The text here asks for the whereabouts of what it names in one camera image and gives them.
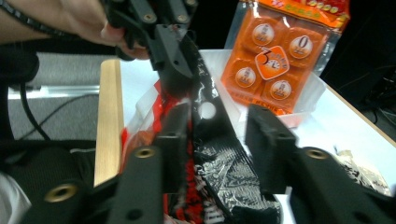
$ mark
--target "metal bolt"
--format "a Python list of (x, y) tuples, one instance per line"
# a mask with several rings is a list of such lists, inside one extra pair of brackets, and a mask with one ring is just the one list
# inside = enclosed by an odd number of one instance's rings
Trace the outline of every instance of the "metal bolt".
[(186, 21), (187, 20), (187, 16), (186, 15), (179, 15), (178, 17), (177, 17), (177, 20), (178, 21)]
[(186, 0), (186, 4), (189, 6), (195, 5), (195, 0)]

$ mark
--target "finger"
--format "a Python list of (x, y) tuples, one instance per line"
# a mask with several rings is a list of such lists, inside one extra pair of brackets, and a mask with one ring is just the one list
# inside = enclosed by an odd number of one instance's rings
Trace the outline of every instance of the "finger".
[(146, 47), (143, 47), (143, 46), (139, 45), (137, 42), (134, 42), (134, 48), (135, 49), (145, 49)]
[(146, 60), (149, 58), (149, 54), (146, 49), (128, 49), (126, 46), (120, 48), (125, 54), (129, 55), (130, 57), (140, 60)]
[(108, 22), (106, 22), (105, 27), (102, 29), (100, 35), (105, 41), (121, 42), (123, 36), (125, 35), (125, 30), (121, 28), (114, 28)]

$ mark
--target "black fabric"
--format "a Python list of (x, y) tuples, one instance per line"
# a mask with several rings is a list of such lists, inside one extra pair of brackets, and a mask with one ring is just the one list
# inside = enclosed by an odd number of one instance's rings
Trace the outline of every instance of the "black fabric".
[(275, 208), (256, 210), (236, 206), (233, 208), (233, 218), (238, 224), (276, 224), (278, 223), (278, 212)]
[(14, 139), (14, 134), (8, 115), (8, 86), (0, 84), (0, 141), (9, 139)]
[(81, 179), (72, 155), (58, 147), (26, 150), (17, 162), (7, 165), (6, 174), (17, 181), (32, 205), (42, 201), (53, 186)]
[(14, 139), (8, 116), (8, 86), (32, 80), (38, 67), (35, 53), (0, 46), (0, 140)]
[(39, 60), (33, 52), (0, 46), (0, 83), (20, 84), (37, 74)]
[(88, 189), (93, 188), (93, 178), (95, 175), (95, 151), (79, 150), (77, 152), (72, 152), (72, 156), (82, 181), (85, 182)]
[(89, 149), (95, 148), (96, 142), (92, 140), (8, 140), (0, 141), (0, 159), (11, 156), (18, 152), (29, 150), (39, 150), (45, 147), (61, 147), (64, 150), (72, 148)]

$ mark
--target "black cable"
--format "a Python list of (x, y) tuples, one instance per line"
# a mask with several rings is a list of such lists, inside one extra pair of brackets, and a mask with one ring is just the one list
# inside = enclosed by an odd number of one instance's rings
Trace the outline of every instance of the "black cable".
[(388, 112), (382, 108), (379, 108), (379, 111), (382, 113), (382, 115), (385, 117), (385, 119), (387, 119), (389, 121), (390, 124), (392, 124), (393, 126), (396, 127), (396, 122), (390, 117), (390, 116), (396, 117), (396, 114)]
[[(98, 96), (97, 94), (90, 94), (90, 95), (82, 95), (76, 98), (73, 98), (71, 100), (68, 100), (66, 102), (64, 102), (63, 104), (59, 105), (58, 107), (56, 107), (51, 113), (49, 113), (40, 123), (38, 123), (38, 125), (41, 127), (45, 122), (47, 122), (52, 116), (54, 116), (58, 111), (60, 111), (62, 108), (64, 108), (65, 106), (79, 100), (82, 98), (86, 98), (86, 97), (90, 97), (90, 96)], [(36, 131), (36, 129), (32, 129), (31, 131), (29, 131), (28, 133), (24, 134), (20, 140), (28, 137), (30, 134), (34, 133)]]
[(26, 97), (25, 83), (21, 84), (20, 96), (21, 96), (22, 106), (26, 113), (27, 118), (30, 120), (30, 122), (33, 124), (35, 129), (41, 134), (41, 136), (43, 136), (45, 140), (50, 140), (49, 136), (44, 132), (44, 130), (40, 127), (40, 125), (38, 125), (37, 120), (35, 120), (35, 116), (33, 116), (32, 111), (29, 108), (29, 104), (27, 102), (27, 97)]
[(396, 67), (396, 65), (393, 65), (393, 64), (384, 65), (384, 66), (381, 66), (381, 67), (377, 67), (377, 68), (375, 68), (373, 71), (367, 72), (367, 73), (364, 74), (363, 76), (360, 76), (360, 77), (358, 77), (358, 78), (355, 78), (355, 79), (349, 81), (348, 83), (346, 83), (346, 84), (340, 86), (340, 87), (338, 88), (338, 90), (341, 90), (341, 89), (343, 89), (344, 87), (346, 87), (346, 86), (348, 86), (348, 85), (350, 85), (350, 84), (352, 84), (352, 83), (354, 83), (354, 82), (357, 82), (357, 81), (359, 81), (359, 80), (361, 80), (361, 79), (363, 79), (363, 78), (365, 78), (365, 77), (370, 76), (373, 72), (377, 72), (378, 70), (382, 70), (382, 69), (386, 69), (386, 68), (394, 68), (394, 67)]
[(375, 118), (375, 120), (373, 121), (373, 124), (376, 124), (378, 122), (378, 115), (376, 114), (376, 108), (373, 109), (373, 114), (374, 114), (374, 118)]
[(31, 29), (51, 35), (51, 37), (62, 39), (62, 40), (76, 40), (80, 39), (78, 35), (70, 34), (64, 31), (54, 29), (46, 24), (36, 21), (33, 18), (28, 17), (16, 8), (9, 5), (6, 1), (0, 1), (0, 9), (4, 10), (8, 15), (12, 16), (15, 20), (23, 23), (23, 25), (30, 27)]

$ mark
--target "screw hole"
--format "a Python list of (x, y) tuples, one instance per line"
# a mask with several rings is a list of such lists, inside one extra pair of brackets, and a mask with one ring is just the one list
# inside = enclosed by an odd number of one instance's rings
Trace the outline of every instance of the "screw hole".
[(152, 14), (146, 14), (143, 16), (143, 20), (147, 21), (147, 22), (152, 22), (156, 20), (155, 15)]
[(136, 157), (140, 159), (145, 159), (154, 156), (154, 150), (150, 148), (142, 148), (136, 152)]
[(72, 184), (63, 184), (50, 190), (44, 200), (49, 203), (59, 203), (66, 201), (77, 193), (77, 186)]
[(325, 160), (329, 157), (326, 153), (316, 149), (307, 150), (306, 155), (317, 160)]

